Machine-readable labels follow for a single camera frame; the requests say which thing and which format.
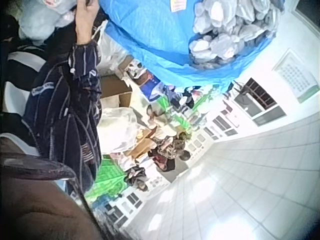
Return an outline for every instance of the pile of items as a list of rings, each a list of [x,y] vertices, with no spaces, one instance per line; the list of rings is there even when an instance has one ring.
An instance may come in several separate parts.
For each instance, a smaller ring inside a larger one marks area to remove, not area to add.
[[[195,4],[193,31],[203,35],[190,43],[198,69],[216,69],[232,62],[245,47],[274,36],[283,0],[203,0]]]

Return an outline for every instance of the green cloth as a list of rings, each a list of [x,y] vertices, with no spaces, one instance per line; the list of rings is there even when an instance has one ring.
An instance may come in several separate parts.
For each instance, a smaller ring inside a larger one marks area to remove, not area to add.
[[[116,197],[127,187],[124,178],[127,174],[116,165],[109,156],[104,155],[92,188],[85,194],[88,202],[94,202],[97,197],[108,194]]]

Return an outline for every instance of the blue tarp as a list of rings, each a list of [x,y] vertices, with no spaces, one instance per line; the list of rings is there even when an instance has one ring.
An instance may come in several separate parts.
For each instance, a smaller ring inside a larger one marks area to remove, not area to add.
[[[179,12],[171,12],[170,0],[100,0],[100,5],[110,17],[105,32],[163,83],[176,87],[219,85],[225,92],[271,39],[247,48],[218,69],[191,67],[189,43],[199,37],[193,32],[197,2],[200,0],[187,0],[186,9]]]

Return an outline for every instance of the glasses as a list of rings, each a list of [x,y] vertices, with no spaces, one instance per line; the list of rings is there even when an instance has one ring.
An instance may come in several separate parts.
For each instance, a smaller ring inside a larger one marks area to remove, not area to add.
[[[19,153],[1,153],[0,159],[1,174],[4,177],[37,181],[67,181],[79,197],[102,239],[107,239],[85,199],[75,172],[70,167],[60,162]]]

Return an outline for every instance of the box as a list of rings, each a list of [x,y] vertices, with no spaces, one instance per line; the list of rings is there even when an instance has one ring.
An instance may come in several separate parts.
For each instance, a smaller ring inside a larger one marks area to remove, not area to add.
[[[132,88],[120,80],[116,75],[101,77],[101,99],[119,96],[119,107],[130,107]]]

